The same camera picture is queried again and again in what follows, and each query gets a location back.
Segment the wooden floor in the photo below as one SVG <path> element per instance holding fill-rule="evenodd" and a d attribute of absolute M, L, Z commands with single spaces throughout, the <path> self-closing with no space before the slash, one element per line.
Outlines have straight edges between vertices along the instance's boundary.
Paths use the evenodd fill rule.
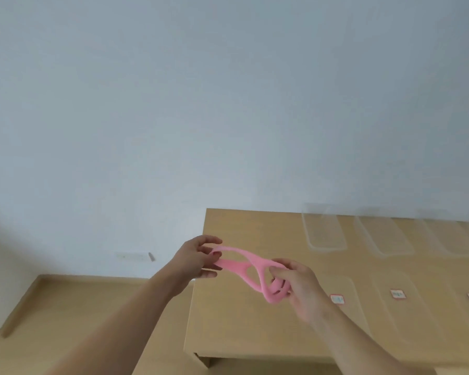
<path fill-rule="evenodd" d="M 18 327 L 8 338 L 0 339 L 0 375 L 42 374 L 121 306 L 137 287 L 43 280 Z M 135 375 L 340 374 L 337 367 L 329 365 L 239 359 L 219 359 L 210 370 L 200 368 L 182 351 L 192 289 L 189 286 L 165 309 Z"/>

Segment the person's right hand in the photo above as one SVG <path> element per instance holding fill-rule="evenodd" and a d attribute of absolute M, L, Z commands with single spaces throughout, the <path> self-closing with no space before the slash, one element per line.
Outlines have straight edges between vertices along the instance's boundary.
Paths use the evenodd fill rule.
<path fill-rule="evenodd" d="M 312 269 L 294 260 L 284 258 L 273 260 L 281 263 L 288 269 L 269 267 L 269 272 L 274 277 L 290 282 L 291 289 L 288 299 L 294 307 L 297 316 L 301 320 L 310 323 L 313 310 L 317 303 L 320 302 L 319 299 L 323 297 L 328 299 L 325 291 L 319 285 L 316 275 Z"/>

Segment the wooden table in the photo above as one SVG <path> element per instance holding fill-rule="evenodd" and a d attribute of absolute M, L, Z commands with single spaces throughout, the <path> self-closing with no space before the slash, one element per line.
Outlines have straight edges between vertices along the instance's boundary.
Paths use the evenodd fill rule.
<path fill-rule="evenodd" d="M 344 312 L 396 358 L 422 366 L 469 366 L 468 306 L 452 293 L 452 287 L 466 289 L 469 258 L 430 255 L 425 237 L 408 219 L 396 224 L 415 254 L 377 258 L 355 230 L 354 217 L 338 220 L 348 249 L 332 253 L 309 249 L 300 214 L 208 209 L 203 232 L 264 258 L 308 265 L 327 293 L 344 296 Z M 232 252 L 224 258 L 242 259 Z M 407 299 L 391 301 L 386 294 L 393 288 L 403 288 Z M 205 358 L 332 361 L 286 301 L 267 303 L 228 271 L 195 282 L 184 349 Z"/>

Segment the pink object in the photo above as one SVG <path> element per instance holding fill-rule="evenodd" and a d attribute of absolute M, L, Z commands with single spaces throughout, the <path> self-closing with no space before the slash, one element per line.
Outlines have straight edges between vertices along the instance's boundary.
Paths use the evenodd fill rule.
<path fill-rule="evenodd" d="M 270 285 L 267 285 L 266 281 L 264 280 L 264 270 L 266 267 L 274 266 L 286 268 L 281 263 L 275 262 L 274 260 L 261 258 L 258 255 L 236 247 L 218 246 L 212 250 L 211 254 L 214 252 L 239 252 L 241 255 L 247 258 L 249 260 L 248 262 L 239 262 L 237 260 L 221 258 L 215 262 L 215 264 L 225 270 L 239 275 L 245 281 L 245 283 L 251 286 L 254 290 L 261 292 L 266 300 L 271 304 L 276 304 L 285 298 L 285 296 L 287 296 L 287 292 L 290 290 L 290 283 L 288 281 L 276 278 Z M 260 284 L 257 284 L 255 281 L 253 281 L 247 274 L 246 271 L 251 266 L 254 266 L 257 270 Z"/>

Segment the white power socket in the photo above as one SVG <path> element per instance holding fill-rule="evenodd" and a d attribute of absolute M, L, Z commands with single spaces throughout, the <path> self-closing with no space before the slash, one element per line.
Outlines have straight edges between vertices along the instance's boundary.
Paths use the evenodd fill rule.
<path fill-rule="evenodd" d="M 154 262 L 156 260 L 150 252 L 116 252 L 115 255 L 120 260 L 132 262 Z"/>

